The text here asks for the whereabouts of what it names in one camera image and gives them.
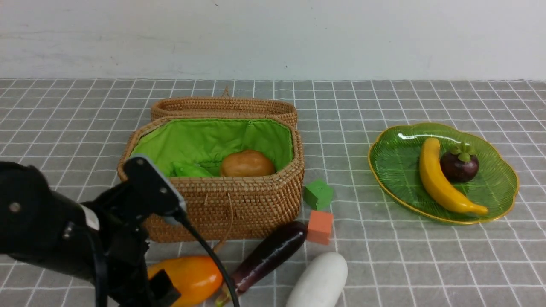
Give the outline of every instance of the black cable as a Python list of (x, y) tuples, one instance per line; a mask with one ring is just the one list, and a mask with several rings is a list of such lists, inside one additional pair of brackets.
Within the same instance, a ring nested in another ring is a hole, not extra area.
[(224, 277), (225, 284), (228, 286), (229, 294), (232, 297), (233, 301), (233, 307), (240, 307), (239, 305), (239, 297), (237, 296), (237, 292), (235, 290), (235, 285), (233, 284), (233, 279), (229, 276), (228, 272), (225, 270), (224, 265), (216, 256), (212, 248), (208, 245), (208, 243), (201, 237), (201, 235), (197, 232), (197, 230), (192, 226), (190, 221), (188, 219), (184, 219), (183, 217), (176, 217), (176, 220), (181, 223), (186, 229), (188, 229), (189, 233), (191, 233), (192, 236), (194, 236), (197, 241), (201, 244), (201, 246), (205, 249), (205, 251), (209, 254), (209, 256), (212, 258), (216, 266), (218, 267), (218, 270), (220, 270), (220, 273), (222, 274), (222, 277)]
[(100, 238), (97, 233), (85, 227), (75, 227), (83, 232), (91, 243), (95, 267), (95, 307), (108, 307), (108, 266)]

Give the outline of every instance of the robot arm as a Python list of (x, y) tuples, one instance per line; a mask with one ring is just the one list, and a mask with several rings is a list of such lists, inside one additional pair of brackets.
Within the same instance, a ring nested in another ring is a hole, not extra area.
[[(146, 157), (129, 159), (123, 170), (127, 181), (80, 204), (50, 190), (33, 166), (0, 162), (0, 254), (91, 282), (97, 307), (108, 296), (120, 307), (170, 307), (180, 293), (165, 271), (148, 276), (142, 222), (157, 214), (181, 223), (212, 250), (186, 218), (183, 198)], [(211, 257), (238, 307), (233, 282)]]

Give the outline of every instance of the gold plate rim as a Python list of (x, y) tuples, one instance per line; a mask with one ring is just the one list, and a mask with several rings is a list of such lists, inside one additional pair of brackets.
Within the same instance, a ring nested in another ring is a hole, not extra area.
[[(458, 133), (461, 133), (461, 134), (465, 134), (465, 135), (469, 135), (471, 137), (474, 137), (474, 138), (478, 138), (484, 142), (486, 142), (487, 144), (489, 144), (491, 146), (491, 148), (493, 148), (493, 150), (497, 153), (498, 157), (500, 158), (500, 161), (502, 161), (502, 163), (506, 164), (511, 170), (512, 172), (514, 173), (514, 176), (515, 176), (515, 179), (516, 179), (516, 189), (514, 191), (514, 196), (512, 197), (512, 204), (510, 205), (510, 208), (508, 208), (508, 210), (506, 210), (505, 212), (503, 212), (502, 214), (499, 214), (498, 216), (495, 216), (495, 217), (490, 217), (488, 219), (478, 219), (478, 220), (475, 220), (475, 221), (454, 221), (454, 220), (448, 220), (448, 219), (444, 219), (442, 217), (438, 217), (438, 216), (435, 216), (435, 215), (432, 215), (432, 214), (429, 214), (429, 213), (426, 213), (426, 212), (423, 212), (417, 208), (415, 208), (414, 206), (408, 204), (407, 202), (403, 201), (402, 199), (398, 198), (395, 194), (393, 194), (389, 189), (387, 189), (387, 187), (385, 187), (383, 185), (383, 183), (381, 182), (381, 179), (379, 179), (379, 177), (377, 176), (376, 172), (374, 171), (373, 167), (372, 167), (372, 162), (371, 162), (371, 159), (370, 159), (370, 153), (372, 152), (373, 148), (377, 145), (377, 143), (379, 142), (379, 140), (381, 139), (381, 137), (383, 136), (383, 134), (385, 134), (387, 131), (391, 130), (391, 129), (395, 129), (395, 128), (400, 128), (400, 127), (415, 127), (415, 126), (419, 126), (419, 125), (423, 125), (423, 124), (433, 124), (433, 125), (439, 125), (439, 126), (444, 126), (444, 127), (447, 127), (449, 129), (452, 129), (452, 130), (455, 130), (457, 131)], [(519, 193), (519, 177), (518, 177), (518, 173), (516, 171), (514, 171), (514, 168), (512, 168), (512, 166), (506, 162), (506, 160), (504, 160), (504, 158), (501, 156), (501, 154), (497, 151), (497, 148), (495, 148), (493, 145), (491, 145), (488, 141), (482, 139), (481, 137), (477, 136), (477, 135), (474, 135), (474, 134), (470, 134), (470, 133), (467, 133), (467, 132), (463, 132), (463, 131), (459, 131), (451, 126), (448, 126), (446, 124), (443, 124), (443, 123), (438, 123), (438, 122), (420, 122), (420, 123), (414, 123), (412, 125), (397, 125), (397, 126), (393, 126), (393, 127), (389, 127), (387, 129), (385, 129), (383, 132), (381, 132), (381, 134), (377, 137), (377, 139), (375, 140), (375, 142), (370, 146), (370, 148), (368, 149), (368, 157), (367, 157), (367, 160), (368, 160), (368, 166), (370, 167), (370, 170), (373, 174), (373, 176), (375, 177), (377, 183), (379, 183), (379, 186), (381, 187), (382, 190), (384, 190), (389, 196), (391, 196), (396, 202), (398, 202), (399, 204), (405, 206), (406, 208), (414, 211), (414, 212), (417, 212), (421, 215), (424, 215), (426, 217), (429, 217), (433, 220), (437, 220), (437, 221), (441, 221), (441, 222), (445, 222), (445, 223), (450, 223), (450, 224), (455, 224), (455, 225), (475, 225), (475, 224), (479, 224), (479, 223), (486, 223), (486, 222), (491, 222), (491, 221), (495, 221), (495, 220), (498, 220), (504, 216), (506, 216), (508, 213), (510, 213), (510, 211), (512, 211), (512, 209), (514, 209), (514, 206), (515, 206), (515, 199), (516, 197), (518, 196), (518, 193)]]

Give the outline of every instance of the mangosteen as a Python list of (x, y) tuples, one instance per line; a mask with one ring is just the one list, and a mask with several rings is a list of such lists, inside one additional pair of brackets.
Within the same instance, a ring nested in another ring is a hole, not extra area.
[(450, 182), (469, 182), (478, 174), (476, 150), (463, 142), (453, 145), (440, 159), (440, 167)]

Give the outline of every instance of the mangosteen stem leaves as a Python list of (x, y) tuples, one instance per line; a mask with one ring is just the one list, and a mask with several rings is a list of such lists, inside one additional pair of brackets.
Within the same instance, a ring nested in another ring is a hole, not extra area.
[(457, 156), (457, 158), (459, 158), (459, 160), (463, 162), (470, 162), (470, 155), (466, 152), (462, 152), (460, 155)]
[(460, 154), (462, 151), (461, 151), (461, 149), (459, 148), (459, 146), (454, 145), (454, 146), (451, 147), (451, 149), (449, 149), (449, 152), (451, 152), (452, 155), (458, 155), (458, 154)]
[(466, 148), (466, 153), (471, 155), (471, 156), (475, 156), (476, 155), (476, 149), (474, 149), (473, 146), (468, 146)]

